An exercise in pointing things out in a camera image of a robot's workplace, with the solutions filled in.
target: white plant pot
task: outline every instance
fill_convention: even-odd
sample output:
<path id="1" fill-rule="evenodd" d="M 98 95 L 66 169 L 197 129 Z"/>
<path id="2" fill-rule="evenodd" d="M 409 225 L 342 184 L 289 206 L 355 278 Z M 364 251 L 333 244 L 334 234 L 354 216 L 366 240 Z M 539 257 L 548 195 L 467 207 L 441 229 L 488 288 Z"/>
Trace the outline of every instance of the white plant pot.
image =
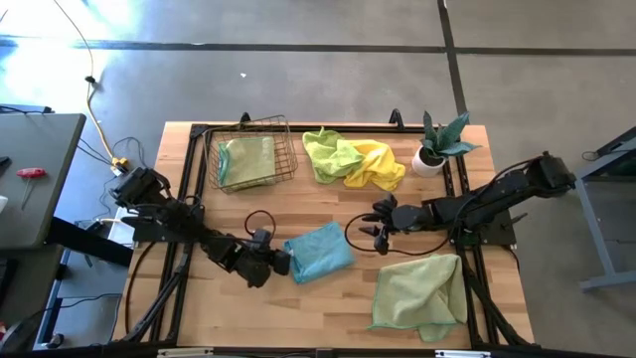
<path id="1" fill-rule="evenodd" d="M 415 152 L 413 159 L 410 161 L 410 165 L 413 167 L 413 171 L 420 177 L 424 177 L 424 178 L 433 177 L 437 175 L 437 173 L 439 173 L 441 168 L 444 166 L 444 164 L 446 163 L 446 158 L 444 158 L 444 160 L 442 160 L 441 163 L 439 163 L 438 165 L 435 165 L 435 166 L 426 165 L 419 158 L 419 151 L 421 150 L 421 148 L 422 147 L 420 145 L 417 151 Z"/>

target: wooden table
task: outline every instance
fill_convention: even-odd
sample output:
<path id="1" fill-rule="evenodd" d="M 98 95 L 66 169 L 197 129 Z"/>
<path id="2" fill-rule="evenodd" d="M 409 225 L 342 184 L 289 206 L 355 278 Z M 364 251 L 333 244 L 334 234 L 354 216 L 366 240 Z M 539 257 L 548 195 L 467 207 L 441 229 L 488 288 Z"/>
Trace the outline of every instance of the wooden table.
<path id="1" fill-rule="evenodd" d="M 165 175 L 176 193 L 179 185 L 191 122 L 167 122 L 159 147 L 156 170 Z M 364 125 L 346 123 L 347 125 Z M 330 221 L 343 226 L 355 215 L 371 212 L 371 204 L 385 196 L 374 184 L 363 189 L 350 189 L 337 180 L 330 185 L 316 183 L 302 142 L 301 133 L 292 133 L 298 159 L 298 169 L 291 181 L 274 186 L 256 187 L 233 194 L 204 189 L 206 224 L 211 228 L 246 237 L 243 220 L 254 210 L 269 211 L 276 219 L 273 245 L 282 248 L 285 240 L 318 229 Z M 410 168 L 410 159 L 419 146 L 419 134 L 347 133 L 351 139 L 375 139 L 388 144 L 404 164 L 406 175 L 395 190 L 400 204 L 418 205 L 421 200 L 445 196 L 442 176 L 420 178 Z M 486 128 L 470 125 L 462 139 L 482 147 L 465 156 L 471 188 L 484 185 L 494 176 L 493 162 Z M 194 191 L 198 148 L 194 160 L 192 183 Z M 456 191 L 459 181 L 455 161 L 452 172 Z M 250 225 L 264 225 L 265 218 L 254 217 Z M 373 247 L 371 237 L 351 230 L 355 244 Z M 391 237 L 392 247 L 407 251 L 424 251 L 444 240 L 445 232 L 413 233 Z M 141 264 L 134 282 L 130 316 L 131 325 L 149 307 L 157 294 L 166 245 L 156 245 Z M 131 269 L 141 248 L 135 250 Z M 492 298 L 519 334 L 533 341 L 526 303 L 515 261 L 499 247 L 484 247 L 484 260 Z M 445 246 L 439 254 L 454 253 Z M 371 304 L 380 268 L 414 260 L 391 254 L 380 256 L 354 251 L 356 263 L 316 281 L 297 285 L 291 276 L 273 273 L 262 288 L 247 288 L 236 273 L 227 274 L 210 262 L 197 246 L 190 268 L 184 311 L 179 333 L 179 346 L 245 346 L 245 347 L 340 347 L 340 348 L 469 348 L 468 329 L 456 327 L 444 340 L 422 343 L 414 330 L 367 330 L 371 324 Z M 487 337 L 483 310 L 476 299 L 479 331 Z M 123 304 L 113 338 L 124 335 Z M 163 329 L 167 330 L 172 301 L 167 304 Z"/>

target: potted plant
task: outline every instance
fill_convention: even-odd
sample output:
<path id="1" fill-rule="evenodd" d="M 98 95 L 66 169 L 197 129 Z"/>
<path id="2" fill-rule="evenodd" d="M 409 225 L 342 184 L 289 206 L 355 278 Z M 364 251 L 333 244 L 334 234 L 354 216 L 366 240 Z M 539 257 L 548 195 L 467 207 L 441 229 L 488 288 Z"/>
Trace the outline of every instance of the potted plant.
<path id="1" fill-rule="evenodd" d="M 422 177 L 435 176 L 449 156 L 463 155 L 477 148 L 477 145 L 457 141 L 466 123 L 468 112 L 464 112 L 445 127 L 439 125 L 435 130 L 430 114 L 425 112 L 424 137 L 410 162 L 413 171 Z"/>

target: blue cloth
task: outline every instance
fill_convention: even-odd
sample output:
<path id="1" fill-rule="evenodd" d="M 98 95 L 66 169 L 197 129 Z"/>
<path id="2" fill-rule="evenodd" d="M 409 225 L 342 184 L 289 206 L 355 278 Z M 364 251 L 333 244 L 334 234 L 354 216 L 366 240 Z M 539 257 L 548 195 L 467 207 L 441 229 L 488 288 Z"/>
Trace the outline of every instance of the blue cloth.
<path id="1" fill-rule="evenodd" d="M 296 283 L 307 283 L 354 262 L 345 234 L 336 222 L 288 240 L 283 248 L 291 254 L 291 272 Z"/>

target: yellow cloth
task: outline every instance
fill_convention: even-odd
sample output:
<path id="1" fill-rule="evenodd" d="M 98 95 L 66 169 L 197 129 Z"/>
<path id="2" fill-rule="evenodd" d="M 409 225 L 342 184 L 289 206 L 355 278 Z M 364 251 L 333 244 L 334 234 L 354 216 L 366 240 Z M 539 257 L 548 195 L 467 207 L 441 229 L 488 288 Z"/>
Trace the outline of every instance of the yellow cloth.
<path id="1" fill-rule="evenodd" d="M 396 163 L 391 148 L 371 139 L 348 140 L 360 154 L 365 156 L 361 165 L 345 177 L 345 185 L 362 188 L 370 180 L 384 190 L 392 191 L 404 177 L 404 166 Z"/>

